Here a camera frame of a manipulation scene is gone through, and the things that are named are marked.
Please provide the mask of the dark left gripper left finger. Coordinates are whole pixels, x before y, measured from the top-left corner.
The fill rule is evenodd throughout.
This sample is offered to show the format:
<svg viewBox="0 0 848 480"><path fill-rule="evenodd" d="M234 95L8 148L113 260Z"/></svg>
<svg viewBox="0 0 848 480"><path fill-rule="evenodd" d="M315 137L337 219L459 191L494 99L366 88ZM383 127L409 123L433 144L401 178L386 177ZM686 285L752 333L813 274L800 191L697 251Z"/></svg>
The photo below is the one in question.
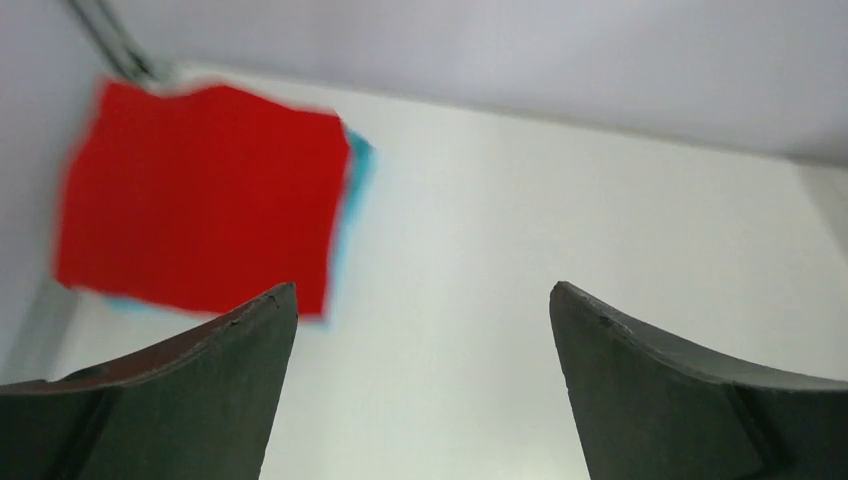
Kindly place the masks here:
<svg viewBox="0 0 848 480"><path fill-rule="evenodd" d="M1 389L5 479L256 479L298 326L295 288L56 381Z"/></svg>

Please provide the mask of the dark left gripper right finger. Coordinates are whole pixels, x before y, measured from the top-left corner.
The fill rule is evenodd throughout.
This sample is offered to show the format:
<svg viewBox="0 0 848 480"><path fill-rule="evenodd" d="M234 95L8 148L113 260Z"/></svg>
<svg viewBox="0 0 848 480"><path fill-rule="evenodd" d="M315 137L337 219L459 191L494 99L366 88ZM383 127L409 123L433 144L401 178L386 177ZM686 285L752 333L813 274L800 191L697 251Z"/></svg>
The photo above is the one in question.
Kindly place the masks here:
<svg viewBox="0 0 848 480"><path fill-rule="evenodd" d="M549 315L594 479L843 479L847 385L741 360L560 282Z"/></svg>

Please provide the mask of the red t-shirt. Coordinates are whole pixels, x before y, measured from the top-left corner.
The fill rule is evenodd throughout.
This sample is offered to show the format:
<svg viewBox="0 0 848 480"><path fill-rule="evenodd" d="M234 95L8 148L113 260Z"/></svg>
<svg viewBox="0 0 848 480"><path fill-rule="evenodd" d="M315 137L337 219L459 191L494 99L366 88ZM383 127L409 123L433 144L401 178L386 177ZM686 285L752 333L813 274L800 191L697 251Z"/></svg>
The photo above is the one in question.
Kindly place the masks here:
<svg viewBox="0 0 848 480"><path fill-rule="evenodd" d="M349 160L332 113L106 81L66 169L55 279L209 313L292 282L319 315Z"/></svg>

